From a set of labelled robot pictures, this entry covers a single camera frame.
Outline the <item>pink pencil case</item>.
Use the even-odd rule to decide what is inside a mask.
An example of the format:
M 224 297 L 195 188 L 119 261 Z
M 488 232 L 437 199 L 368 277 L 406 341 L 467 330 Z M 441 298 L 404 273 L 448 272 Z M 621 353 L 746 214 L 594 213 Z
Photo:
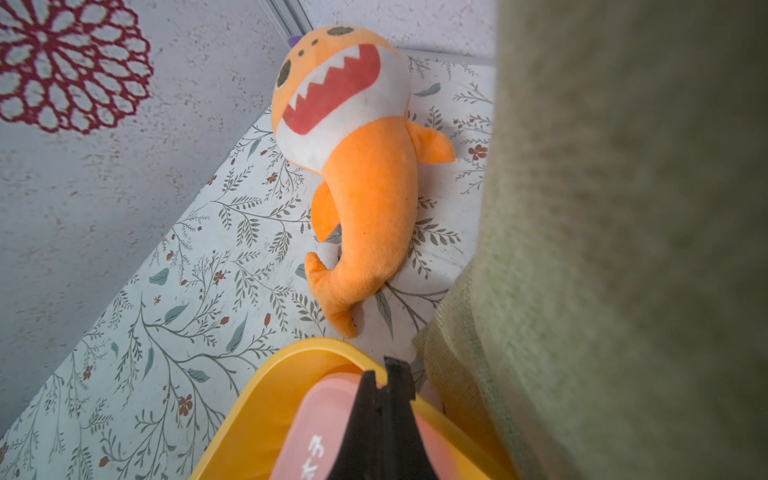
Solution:
M 325 479 L 340 451 L 361 376 L 325 376 L 304 396 L 270 477 Z

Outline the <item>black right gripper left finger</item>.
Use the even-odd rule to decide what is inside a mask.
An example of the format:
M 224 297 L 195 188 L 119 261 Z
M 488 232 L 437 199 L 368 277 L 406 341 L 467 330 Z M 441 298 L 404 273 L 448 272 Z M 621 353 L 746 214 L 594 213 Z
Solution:
M 380 389 L 373 371 L 363 373 L 340 450 L 328 479 L 382 479 Z

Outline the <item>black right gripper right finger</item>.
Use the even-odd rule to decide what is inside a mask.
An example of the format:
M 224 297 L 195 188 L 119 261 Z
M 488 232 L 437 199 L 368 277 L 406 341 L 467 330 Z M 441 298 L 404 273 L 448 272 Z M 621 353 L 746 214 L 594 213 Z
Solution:
M 437 479 L 424 447 L 411 402 L 416 397 L 410 365 L 385 358 L 387 385 L 382 397 L 384 479 Z

